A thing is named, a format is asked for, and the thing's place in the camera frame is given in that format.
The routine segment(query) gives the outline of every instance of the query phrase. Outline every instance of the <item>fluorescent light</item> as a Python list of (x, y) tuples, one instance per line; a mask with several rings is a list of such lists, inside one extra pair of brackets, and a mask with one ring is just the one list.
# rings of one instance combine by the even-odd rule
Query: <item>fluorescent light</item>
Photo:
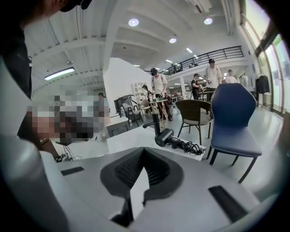
[(67, 74), (67, 73), (72, 73), (72, 72), (74, 72), (74, 68), (68, 68), (68, 69), (64, 69), (62, 71), (56, 72), (54, 74), (51, 74), (51, 75), (45, 77), (44, 79), (49, 81), (49, 80), (51, 80), (53, 78), (62, 76), (62, 75)]
[(139, 24), (139, 20), (138, 19), (130, 19), (128, 24), (131, 26), (131, 27), (135, 27)]
[(212, 18), (206, 18), (203, 22), (204, 22), (204, 24), (206, 24), (206, 25), (210, 25), (210, 24), (213, 23), (213, 19), (212, 19)]
[(171, 43), (171, 44), (174, 44), (176, 42), (176, 38), (171, 38), (170, 40), (169, 40), (169, 43)]
[(190, 53), (192, 53), (192, 50), (190, 50), (189, 48), (186, 48), (186, 50), (188, 50)]

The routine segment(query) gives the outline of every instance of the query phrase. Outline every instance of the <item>pixelated area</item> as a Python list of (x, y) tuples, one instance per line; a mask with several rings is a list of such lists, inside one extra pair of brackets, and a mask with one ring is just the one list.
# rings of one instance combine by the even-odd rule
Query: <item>pixelated area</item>
[(48, 96), (46, 101), (33, 101), (32, 127), (40, 138), (56, 138), (72, 143), (88, 140), (109, 122), (109, 106), (94, 93), (77, 94), (65, 90), (63, 95)]

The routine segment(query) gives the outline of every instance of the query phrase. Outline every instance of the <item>black metal railing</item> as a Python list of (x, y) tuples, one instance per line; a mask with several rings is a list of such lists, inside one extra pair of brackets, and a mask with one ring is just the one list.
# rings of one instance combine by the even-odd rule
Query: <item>black metal railing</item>
[(238, 57), (244, 57), (241, 46), (224, 48), (209, 53), (205, 53), (202, 55), (198, 55), (197, 57), (192, 57), (176, 65), (171, 65), (168, 69), (166, 69), (166, 71), (163, 71), (161, 73), (170, 76), (183, 70), (193, 68), (202, 64), (206, 64), (208, 63), (209, 59), (219, 61)]

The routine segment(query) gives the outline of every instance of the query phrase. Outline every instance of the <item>white t-shirt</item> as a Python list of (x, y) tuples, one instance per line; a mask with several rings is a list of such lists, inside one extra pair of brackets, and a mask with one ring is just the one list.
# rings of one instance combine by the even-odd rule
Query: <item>white t-shirt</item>
[(217, 88), (218, 87), (218, 78), (222, 77), (222, 73), (221, 73), (221, 70), (219, 69), (219, 67), (215, 67), (215, 68), (207, 67), (205, 69), (205, 75), (207, 76), (208, 80), (212, 82), (211, 84), (207, 83), (207, 87)]
[(237, 83), (237, 79), (235, 77), (227, 77), (226, 83)]
[(167, 84), (167, 80), (165, 76), (159, 73), (158, 77), (151, 77), (151, 78), (153, 79), (152, 87), (155, 87), (155, 93), (160, 94), (164, 89), (164, 85)]

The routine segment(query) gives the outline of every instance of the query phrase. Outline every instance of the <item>air conditioner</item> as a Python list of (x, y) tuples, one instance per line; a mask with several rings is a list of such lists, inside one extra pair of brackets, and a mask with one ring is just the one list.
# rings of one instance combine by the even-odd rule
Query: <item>air conditioner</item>
[(209, 13), (212, 5), (209, 0), (186, 0), (196, 14)]

